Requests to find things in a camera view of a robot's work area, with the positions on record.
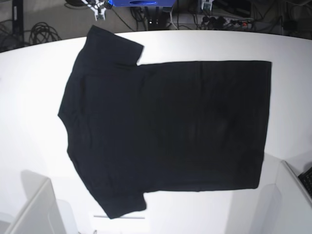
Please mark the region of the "white left partition panel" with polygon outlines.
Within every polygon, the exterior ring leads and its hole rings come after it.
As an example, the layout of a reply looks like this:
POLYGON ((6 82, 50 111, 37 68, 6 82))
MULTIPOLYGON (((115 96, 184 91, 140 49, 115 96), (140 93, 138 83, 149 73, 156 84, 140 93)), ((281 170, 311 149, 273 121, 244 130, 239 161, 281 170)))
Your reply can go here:
POLYGON ((27 201, 15 217, 1 212, 2 234, 78 234, 68 202, 56 199, 49 177, 25 170, 21 181, 27 201))

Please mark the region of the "black T-shirt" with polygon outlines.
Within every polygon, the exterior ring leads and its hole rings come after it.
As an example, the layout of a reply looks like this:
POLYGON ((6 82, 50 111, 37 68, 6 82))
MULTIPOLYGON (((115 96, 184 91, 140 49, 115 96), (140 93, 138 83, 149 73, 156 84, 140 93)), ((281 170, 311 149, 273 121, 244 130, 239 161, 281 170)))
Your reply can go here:
POLYGON ((91 27, 58 112, 68 156, 107 216, 145 210, 150 192, 256 189, 272 63, 138 65, 142 52, 91 27))

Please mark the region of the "blue box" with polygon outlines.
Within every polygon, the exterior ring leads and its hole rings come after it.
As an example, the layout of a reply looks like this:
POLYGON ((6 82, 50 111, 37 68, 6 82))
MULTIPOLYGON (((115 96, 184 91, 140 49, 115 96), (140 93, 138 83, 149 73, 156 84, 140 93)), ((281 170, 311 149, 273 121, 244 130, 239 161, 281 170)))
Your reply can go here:
POLYGON ((176 0, 109 0, 108 2, 115 7, 172 7, 176 0))

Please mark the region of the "white right partition panel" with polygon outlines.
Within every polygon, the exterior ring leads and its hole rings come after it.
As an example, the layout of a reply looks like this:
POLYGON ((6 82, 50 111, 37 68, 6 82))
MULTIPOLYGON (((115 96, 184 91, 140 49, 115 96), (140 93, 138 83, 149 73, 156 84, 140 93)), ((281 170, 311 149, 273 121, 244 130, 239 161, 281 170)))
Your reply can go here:
POLYGON ((261 190, 253 217, 253 234, 310 234, 312 199, 287 162, 278 167, 276 181, 261 190))

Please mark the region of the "black keyboard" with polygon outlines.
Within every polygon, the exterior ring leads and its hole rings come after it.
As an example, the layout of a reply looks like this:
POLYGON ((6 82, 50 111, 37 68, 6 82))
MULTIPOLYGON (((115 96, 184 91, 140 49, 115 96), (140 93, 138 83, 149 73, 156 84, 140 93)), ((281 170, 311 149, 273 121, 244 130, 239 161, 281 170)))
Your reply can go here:
POLYGON ((308 169, 306 172, 300 174, 298 176, 300 182, 310 195, 312 197, 312 168, 308 169))

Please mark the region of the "white power strip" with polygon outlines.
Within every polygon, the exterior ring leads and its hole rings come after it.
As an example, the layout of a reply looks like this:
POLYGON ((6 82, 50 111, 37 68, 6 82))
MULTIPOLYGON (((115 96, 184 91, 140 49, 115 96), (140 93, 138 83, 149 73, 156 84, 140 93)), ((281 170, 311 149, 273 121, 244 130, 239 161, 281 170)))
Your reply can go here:
POLYGON ((213 28, 225 28, 225 27, 249 28, 253 22, 254 19, 252 18, 203 16, 201 25, 211 26, 213 28))

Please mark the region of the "white partition panel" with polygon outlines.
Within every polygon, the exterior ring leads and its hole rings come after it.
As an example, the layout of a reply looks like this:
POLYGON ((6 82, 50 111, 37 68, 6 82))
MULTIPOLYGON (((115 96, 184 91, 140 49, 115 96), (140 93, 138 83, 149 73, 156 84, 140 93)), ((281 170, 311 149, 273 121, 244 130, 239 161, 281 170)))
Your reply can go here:
POLYGON ((25 170, 21 181, 27 201, 15 217, 1 212, 2 234, 78 234, 68 202, 56 199, 49 177, 25 170))
POLYGON ((261 190, 253 217, 253 234, 310 234, 312 199, 287 162, 278 167, 276 181, 261 190))

